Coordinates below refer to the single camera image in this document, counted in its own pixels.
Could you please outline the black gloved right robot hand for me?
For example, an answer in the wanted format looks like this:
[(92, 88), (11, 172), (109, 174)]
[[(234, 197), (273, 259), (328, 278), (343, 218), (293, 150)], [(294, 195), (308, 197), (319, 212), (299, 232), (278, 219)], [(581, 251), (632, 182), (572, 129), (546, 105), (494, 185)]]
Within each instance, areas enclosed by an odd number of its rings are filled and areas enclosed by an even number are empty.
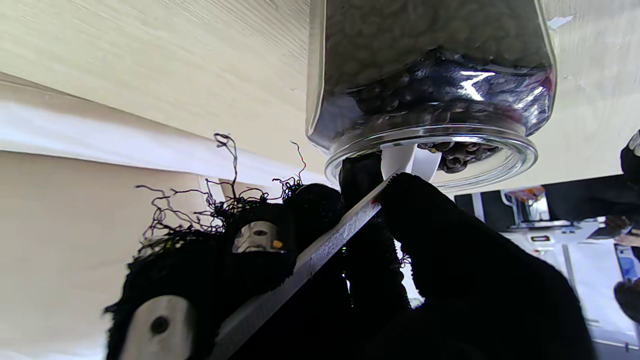
[[(177, 215), (128, 265), (107, 306), (106, 358), (205, 360), (242, 304), (283, 285), (298, 255), (382, 181), (381, 155), (349, 158), (339, 189), (281, 180), (267, 193), (210, 201)], [(596, 360), (578, 296), (434, 185), (398, 173), (375, 215), (231, 356), (233, 360)]]

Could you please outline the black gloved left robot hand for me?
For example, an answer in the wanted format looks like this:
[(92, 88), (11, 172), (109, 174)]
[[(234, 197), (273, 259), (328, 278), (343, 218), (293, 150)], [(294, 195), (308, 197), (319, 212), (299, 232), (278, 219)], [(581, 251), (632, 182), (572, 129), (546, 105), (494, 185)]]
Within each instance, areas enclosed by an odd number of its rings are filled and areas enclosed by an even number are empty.
[(640, 187), (640, 130), (633, 133), (620, 152), (621, 170), (627, 181), (637, 189)]

